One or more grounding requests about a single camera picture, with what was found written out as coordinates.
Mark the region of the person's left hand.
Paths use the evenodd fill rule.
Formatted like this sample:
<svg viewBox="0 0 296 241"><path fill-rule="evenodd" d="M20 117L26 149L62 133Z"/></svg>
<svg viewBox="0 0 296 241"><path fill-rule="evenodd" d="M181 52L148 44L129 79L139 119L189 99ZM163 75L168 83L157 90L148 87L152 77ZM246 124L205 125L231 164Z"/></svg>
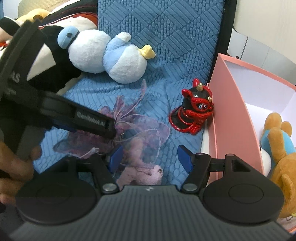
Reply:
<svg viewBox="0 0 296 241"><path fill-rule="evenodd" d="M1 178L1 203L15 205L16 194L32 180L34 176L33 162L41 157L42 149L36 146L32 149L29 159L21 160L8 146L1 142L1 170L9 174L9 178Z"/></svg>

